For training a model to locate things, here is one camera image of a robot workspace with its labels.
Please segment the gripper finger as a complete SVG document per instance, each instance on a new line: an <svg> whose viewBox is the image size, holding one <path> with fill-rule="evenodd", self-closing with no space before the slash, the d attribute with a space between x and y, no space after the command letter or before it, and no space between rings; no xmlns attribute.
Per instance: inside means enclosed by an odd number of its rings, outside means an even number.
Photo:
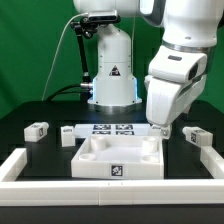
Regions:
<svg viewBox="0 0 224 224"><path fill-rule="evenodd" d="M172 132L172 127L171 126L168 126L168 127L165 127L165 128L161 129L161 135L164 139L169 139L170 136L171 136L171 132Z"/></svg>

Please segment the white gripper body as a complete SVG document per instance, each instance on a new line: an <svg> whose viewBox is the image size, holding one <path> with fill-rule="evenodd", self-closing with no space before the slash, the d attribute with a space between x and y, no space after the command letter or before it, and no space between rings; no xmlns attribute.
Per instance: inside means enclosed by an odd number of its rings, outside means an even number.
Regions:
<svg viewBox="0 0 224 224"><path fill-rule="evenodd" d="M207 55L161 46L149 64L146 117L161 127L170 125L202 93Z"/></svg>

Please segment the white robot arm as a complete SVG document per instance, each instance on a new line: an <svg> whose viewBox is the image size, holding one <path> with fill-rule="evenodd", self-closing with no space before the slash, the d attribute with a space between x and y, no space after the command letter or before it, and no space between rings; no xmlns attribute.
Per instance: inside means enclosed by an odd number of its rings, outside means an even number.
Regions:
<svg viewBox="0 0 224 224"><path fill-rule="evenodd" d="M162 27L162 45L145 77L146 118L168 127L202 93L217 29L224 18L224 0L73 0L85 15L86 32L96 31L98 74L88 101L98 108L129 106L138 101L130 72L130 38L114 23L141 16Z"/></svg>

